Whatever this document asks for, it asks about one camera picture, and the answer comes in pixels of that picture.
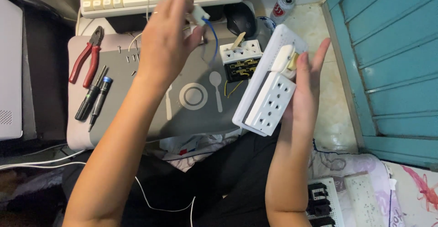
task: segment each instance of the speaker grille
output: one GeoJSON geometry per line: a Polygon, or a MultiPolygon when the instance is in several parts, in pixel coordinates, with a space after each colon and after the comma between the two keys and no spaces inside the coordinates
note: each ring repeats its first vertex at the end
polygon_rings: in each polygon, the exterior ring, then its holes
{"type": "Polygon", "coordinates": [[[0,110],[0,124],[12,124],[12,112],[0,110]]]}

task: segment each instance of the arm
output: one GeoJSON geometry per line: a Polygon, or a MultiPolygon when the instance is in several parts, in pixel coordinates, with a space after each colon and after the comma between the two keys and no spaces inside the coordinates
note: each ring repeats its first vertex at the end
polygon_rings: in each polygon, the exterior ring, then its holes
{"type": "Polygon", "coordinates": [[[319,78],[330,45],[325,39],[309,65],[297,60],[297,88],[285,110],[266,183],[266,213],[271,226],[308,226],[307,168],[319,106],[319,78]]]}
{"type": "Polygon", "coordinates": [[[74,186],[63,226],[120,224],[152,118],[201,40],[202,28],[183,39],[184,17],[192,10],[193,0],[165,0],[156,7],[143,31],[137,75],[74,186]]]}

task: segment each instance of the blue screwdriver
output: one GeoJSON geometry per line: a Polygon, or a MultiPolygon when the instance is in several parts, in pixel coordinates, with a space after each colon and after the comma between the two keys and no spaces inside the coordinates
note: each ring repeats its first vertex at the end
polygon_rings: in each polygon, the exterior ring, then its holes
{"type": "Polygon", "coordinates": [[[88,129],[88,132],[91,131],[91,128],[93,127],[94,123],[96,123],[96,119],[100,114],[100,110],[102,110],[103,103],[105,102],[105,98],[107,97],[108,91],[110,90],[111,83],[112,83],[111,78],[103,77],[99,95],[97,96],[96,104],[94,106],[93,113],[91,114],[90,128],[88,129]]]}

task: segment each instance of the hand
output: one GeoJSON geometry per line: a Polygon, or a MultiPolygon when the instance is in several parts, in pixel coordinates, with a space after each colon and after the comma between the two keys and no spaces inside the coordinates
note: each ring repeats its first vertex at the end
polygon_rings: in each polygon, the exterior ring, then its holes
{"type": "Polygon", "coordinates": [[[319,108],[319,82],[322,63],[330,46],[330,38],[322,41],[312,64],[305,52],[297,59],[297,88],[283,114],[283,123],[292,123],[292,133],[313,138],[319,108]]]}
{"type": "Polygon", "coordinates": [[[143,46],[136,79],[167,90],[204,33],[198,26],[193,34],[183,38],[185,17],[192,11],[193,0],[163,0],[157,5],[141,36],[143,46]]]}

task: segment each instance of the finger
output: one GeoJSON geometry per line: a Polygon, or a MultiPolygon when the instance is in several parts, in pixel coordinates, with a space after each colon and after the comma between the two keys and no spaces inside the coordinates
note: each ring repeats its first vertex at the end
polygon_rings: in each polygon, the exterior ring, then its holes
{"type": "Polygon", "coordinates": [[[319,45],[319,48],[315,53],[315,57],[313,58],[312,71],[321,72],[322,63],[324,62],[324,58],[326,57],[330,42],[330,38],[326,38],[321,42],[321,45],[319,45]]]}
{"type": "Polygon", "coordinates": [[[200,44],[204,31],[204,27],[197,26],[194,28],[192,34],[184,39],[184,45],[188,53],[191,53],[200,44]]]}
{"type": "Polygon", "coordinates": [[[186,14],[193,11],[193,0],[173,0],[170,10],[169,18],[180,28],[186,22],[186,14]]]}
{"type": "Polygon", "coordinates": [[[297,87],[310,88],[309,53],[304,52],[297,59],[297,87]]]}
{"type": "Polygon", "coordinates": [[[162,0],[158,3],[157,7],[154,9],[154,15],[160,18],[169,17],[170,7],[172,6],[173,0],[162,0]]]}

